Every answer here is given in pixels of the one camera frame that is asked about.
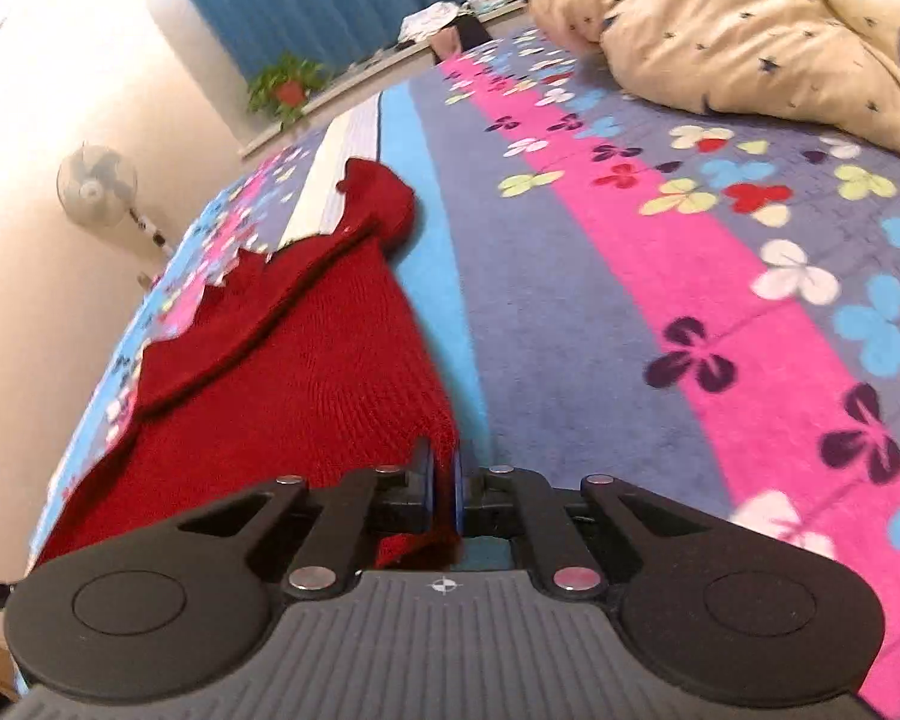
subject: star-patterned blanket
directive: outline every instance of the star-patterned blanket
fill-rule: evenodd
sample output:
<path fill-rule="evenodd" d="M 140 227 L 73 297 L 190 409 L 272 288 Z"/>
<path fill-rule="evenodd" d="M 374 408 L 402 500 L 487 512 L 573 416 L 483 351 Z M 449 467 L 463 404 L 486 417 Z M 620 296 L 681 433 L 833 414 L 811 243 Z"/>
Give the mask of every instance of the star-patterned blanket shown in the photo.
<path fill-rule="evenodd" d="M 140 350 L 186 332 L 239 247 L 273 250 L 346 153 L 418 196 L 394 262 L 461 432 L 576 488 L 605 471 L 845 562 L 900 717 L 900 158 L 689 115 L 529 30 L 384 91 L 191 227 L 80 423 L 34 534 L 120 434 Z"/>
<path fill-rule="evenodd" d="M 529 0 L 557 45 L 687 111 L 839 127 L 900 153 L 900 0 Z"/>

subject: silver screw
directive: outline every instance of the silver screw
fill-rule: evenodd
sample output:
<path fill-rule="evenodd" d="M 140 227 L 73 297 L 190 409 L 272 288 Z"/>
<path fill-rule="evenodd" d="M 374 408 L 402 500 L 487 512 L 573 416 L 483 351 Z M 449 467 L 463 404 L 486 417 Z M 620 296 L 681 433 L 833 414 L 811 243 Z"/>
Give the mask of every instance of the silver screw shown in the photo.
<path fill-rule="evenodd" d="M 602 581 L 602 577 L 592 568 L 571 565 L 554 573 L 554 584 L 571 592 L 592 590 Z"/>
<path fill-rule="evenodd" d="M 337 575 L 322 565 L 307 565 L 295 570 L 288 579 L 298 590 L 325 590 L 337 580 Z"/>

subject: red knit fabric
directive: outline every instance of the red knit fabric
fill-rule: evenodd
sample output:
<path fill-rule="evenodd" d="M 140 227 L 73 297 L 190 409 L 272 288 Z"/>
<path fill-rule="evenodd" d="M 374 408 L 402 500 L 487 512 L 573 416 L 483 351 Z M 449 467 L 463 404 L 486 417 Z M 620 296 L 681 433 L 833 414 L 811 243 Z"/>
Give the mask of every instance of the red knit fabric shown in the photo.
<path fill-rule="evenodd" d="M 413 192 L 358 159 L 338 187 L 336 233 L 266 266 L 242 251 L 189 330 L 146 348 L 130 424 L 74 491 L 40 560 L 282 474 L 324 487 L 357 467 L 402 464 L 420 436 L 447 476 L 450 404 L 385 260 L 409 237 Z"/>

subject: bed sheet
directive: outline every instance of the bed sheet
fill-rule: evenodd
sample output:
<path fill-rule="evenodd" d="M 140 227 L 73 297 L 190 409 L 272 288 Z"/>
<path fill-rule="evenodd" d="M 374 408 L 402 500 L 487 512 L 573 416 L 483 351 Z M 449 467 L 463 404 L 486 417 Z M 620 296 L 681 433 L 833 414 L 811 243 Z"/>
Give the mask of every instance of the bed sheet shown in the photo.
<path fill-rule="evenodd" d="M 394 262 L 484 463 L 608 471 L 845 562 L 876 589 L 864 696 L 900 716 L 900 158 L 634 100 L 535 30 L 392 87 L 228 187 L 118 345 L 36 554 L 239 247 L 274 250 L 347 153 L 418 196 Z"/>

